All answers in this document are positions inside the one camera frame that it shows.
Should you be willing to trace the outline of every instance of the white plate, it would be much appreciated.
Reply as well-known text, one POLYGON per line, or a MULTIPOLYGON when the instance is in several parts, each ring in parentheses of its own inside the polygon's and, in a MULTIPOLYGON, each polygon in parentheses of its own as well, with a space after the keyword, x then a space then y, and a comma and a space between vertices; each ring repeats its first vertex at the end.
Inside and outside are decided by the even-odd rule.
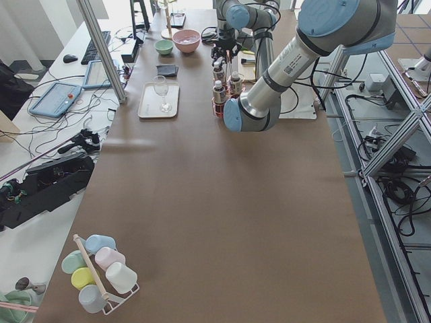
POLYGON ((154 83, 148 82, 143 85, 141 102, 137 115, 140 118, 172 118, 178 112, 178 98, 180 86, 178 82, 168 81, 169 91, 166 95, 166 102, 172 105, 172 110, 162 112, 160 105, 163 102, 161 96, 154 91, 154 83))

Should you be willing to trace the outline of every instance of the white desk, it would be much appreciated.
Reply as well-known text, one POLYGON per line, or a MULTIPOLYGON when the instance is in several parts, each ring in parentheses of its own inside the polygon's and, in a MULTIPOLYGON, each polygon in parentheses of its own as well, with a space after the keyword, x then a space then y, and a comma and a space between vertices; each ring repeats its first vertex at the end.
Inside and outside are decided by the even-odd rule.
MULTIPOLYGON (((118 47, 121 41, 114 39, 114 33, 120 27, 109 27, 109 22, 106 20, 100 21, 100 25, 102 30, 112 30, 110 49, 118 47)), ((78 28, 69 44, 64 48, 50 68, 51 74, 56 78, 70 75, 84 75, 86 72, 86 65, 81 65, 80 61, 89 41, 90 36, 85 24, 83 24, 78 28), (75 54, 79 59, 76 62, 65 64, 63 62, 63 56, 66 54, 75 54)), ((113 51, 112 57, 121 62, 120 50, 113 51)), ((53 77, 47 73, 40 83, 52 79, 53 77)), ((83 77, 78 77, 65 79, 62 82, 81 85, 82 81, 83 77)), ((50 84, 52 83, 37 88, 33 96, 40 96, 43 94, 50 84)), ((104 89, 99 90, 97 95, 102 93, 104 100, 101 100, 98 106, 91 108, 85 116, 84 114, 74 114, 68 117, 69 124, 76 124, 60 131, 58 138, 56 138, 56 131, 35 134, 30 147, 32 152, 38 155, 39 153, 36 153, 34 149, 39 144, 54 139, 52 143, 47 143, 38 150, 39 152, 43 152, 77 134, 83 128, 84 121, 90 116, 92 120, 88 122, 88 127, 94 131, 110 125, 111 122, 109 119, 112 120, 114 112, 108 112, 108 109, 116 110, 119 107, 117 103, 118 100, 112 89, 106 91, 104 89)), ((72 105, 70 111, 77 112, 87 106, 93 94, 94 91, 83 91, 75 104, 72 105)), ((31 131, 34 127, 40 125, 36 122, 36 119, 27 112, 28 107, 34 102, 35 101, 27 102, 13 120, 21 130, 21 133, 31 131)), ((39 120, 43 122, 51 121, 46 118, 39 118, 39 120)), ((32 136, 20 135, 17 137, 17 140, 24 147, 28 147, 32 136)), ((30 154, 16 142, 0 143, 0 175, 6 174, 8 171, 28 160, 30 160, 30 154)), ((34 163, 34 166, 42 162, 43 160, 40 159, 34 163)), ((25 171, 22 170, 7 180, 17 178, 21 182, 24 174, 25 171)), ((83 194, 84 192, 75 194, 71 197, 70 202, 55 209, 53 212, 43 212, 15 229, 6 228, 5 231, 0 232, 0 273, 2 276, 0 280, 0 291, 7 293, 14 290, 15 282, 21 277, 29 277, 31 281, 37 283, 49 282, 71 224, 73 223, 77 208, 81 203, 83 194)), ((41 301, 41 299, 41 297, 35 297, 36 301, 41 301)))

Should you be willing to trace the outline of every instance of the black mouse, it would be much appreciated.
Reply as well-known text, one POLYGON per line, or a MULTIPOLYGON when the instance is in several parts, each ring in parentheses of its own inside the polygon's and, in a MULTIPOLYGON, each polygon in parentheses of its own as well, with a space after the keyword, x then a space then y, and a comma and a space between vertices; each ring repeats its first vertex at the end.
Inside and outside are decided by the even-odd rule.
POLYGON ((72 55, 72 54, 67 54, 63 57, 63 62, 65 63, 71 63, 77 60, 78 58, 76 57, 76 55, 72 55))

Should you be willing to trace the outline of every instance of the keyboard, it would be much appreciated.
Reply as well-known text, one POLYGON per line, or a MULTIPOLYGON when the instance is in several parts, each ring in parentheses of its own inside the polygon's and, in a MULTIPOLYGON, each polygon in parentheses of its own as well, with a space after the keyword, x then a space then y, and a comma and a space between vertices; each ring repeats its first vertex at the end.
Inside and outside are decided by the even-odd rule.
MULTIPOLYGON (((105 43, 108 44, 110 40, 110 32, 104 31, 102 32, 103 39, 105 39, 105 43)), ((98 59, 98 53, 96 49, 96 45, 93 43, 93 40, 91 40, 88 43, 86 53, 84 54, 84 57, 81 60, 82 65, 88 65, 88 62, 94 61, 95 59, 98 59)))

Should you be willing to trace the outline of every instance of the bottle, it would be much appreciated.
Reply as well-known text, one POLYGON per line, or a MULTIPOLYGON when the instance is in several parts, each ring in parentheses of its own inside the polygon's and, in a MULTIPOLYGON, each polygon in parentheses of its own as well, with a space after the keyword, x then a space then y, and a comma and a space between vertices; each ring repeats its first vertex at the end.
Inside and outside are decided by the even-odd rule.
POLYGON ((222 81, 215 81, 213 87, 213 109, 215 115, 219 118, 223 117, 223 109, 226 100, 226 90, 222 84, 222 81))
POLYGON ((226 84, 226 74, 220 62, 214 62, 214 70, 213 70, 214 81, 221 81, 222 84, 226 84))
POLYGON ((229 78, 230 97, 236 99, 242 92, 242 80, 237 71, 233 71, 229 78))

